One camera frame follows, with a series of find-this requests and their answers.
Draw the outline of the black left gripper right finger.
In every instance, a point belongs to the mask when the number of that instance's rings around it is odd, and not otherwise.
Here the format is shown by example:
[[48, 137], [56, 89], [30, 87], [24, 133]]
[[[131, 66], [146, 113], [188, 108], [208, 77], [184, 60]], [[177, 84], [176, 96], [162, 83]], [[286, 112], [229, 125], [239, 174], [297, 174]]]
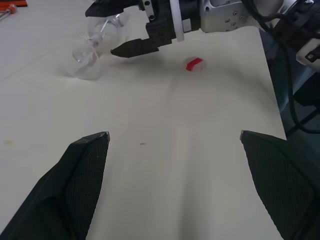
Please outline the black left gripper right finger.
[[320, 240], [320, 163], [289, 141], [243, 130], [258, 196], [283, 240]]

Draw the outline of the dark robot torso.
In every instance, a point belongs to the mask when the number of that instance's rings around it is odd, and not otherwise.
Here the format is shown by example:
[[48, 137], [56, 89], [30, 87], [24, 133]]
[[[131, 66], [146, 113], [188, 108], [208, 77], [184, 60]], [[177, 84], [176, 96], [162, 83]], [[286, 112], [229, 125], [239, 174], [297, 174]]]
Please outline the dark robot torso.
[[291, 118], [302, 132], [320, 135], [320, 129], [309, 129], [305, 127], [305, 120], [298, 119], [290, 63], [290, 51], [293, 51], [299, 64], [314, 70], [311, 79], [320, 84], [320, 0], [296, 0], [285, 11], [280, 10], [264, 18], [266, 23], [273, 20], [278, 22], [270, 32], [284, 53]]

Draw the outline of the orange hacksaw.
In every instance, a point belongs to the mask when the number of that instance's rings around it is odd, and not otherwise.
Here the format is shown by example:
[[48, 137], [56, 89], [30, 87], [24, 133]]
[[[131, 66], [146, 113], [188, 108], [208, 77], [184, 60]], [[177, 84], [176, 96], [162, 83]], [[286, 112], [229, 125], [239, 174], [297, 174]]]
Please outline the orange hacksaw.
[[0, 0], [0, 21], [28, 6], [27, 0]]

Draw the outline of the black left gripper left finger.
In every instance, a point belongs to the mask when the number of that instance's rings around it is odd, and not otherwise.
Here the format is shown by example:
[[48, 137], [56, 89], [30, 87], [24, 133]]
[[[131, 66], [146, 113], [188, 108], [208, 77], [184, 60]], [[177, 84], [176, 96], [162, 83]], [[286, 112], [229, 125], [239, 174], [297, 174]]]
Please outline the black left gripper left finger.
[[71, 143], [43, 175], [0, 234], [0, 240], [86, 240], [100, 197], [110, 134]]

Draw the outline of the red and white bottle cap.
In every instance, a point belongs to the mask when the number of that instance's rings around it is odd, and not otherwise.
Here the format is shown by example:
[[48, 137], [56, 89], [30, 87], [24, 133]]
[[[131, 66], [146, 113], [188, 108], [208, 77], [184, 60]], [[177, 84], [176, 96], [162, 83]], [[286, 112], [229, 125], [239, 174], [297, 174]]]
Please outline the red and white bottle cap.
[[188, 72], [203, 72], [207, 68], [207, 63], [200, 57], [189, 57], [184, 61], [184, 68]]

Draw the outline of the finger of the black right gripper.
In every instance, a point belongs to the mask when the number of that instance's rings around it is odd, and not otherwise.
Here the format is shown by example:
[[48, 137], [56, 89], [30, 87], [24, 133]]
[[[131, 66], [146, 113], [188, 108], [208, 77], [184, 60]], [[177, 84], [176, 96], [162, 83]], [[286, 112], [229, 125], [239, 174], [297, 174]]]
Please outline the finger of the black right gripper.
[[110, 53], [120, 58], [133, 58], [159, 51], [159, 43], [151, 39], [134, 39], [126, 41], [112, 49]]
[[141, 0], [95, 0], [85, 11], [86, 17], [104, 18], [121, 14], [124, 9], [138, 6]]

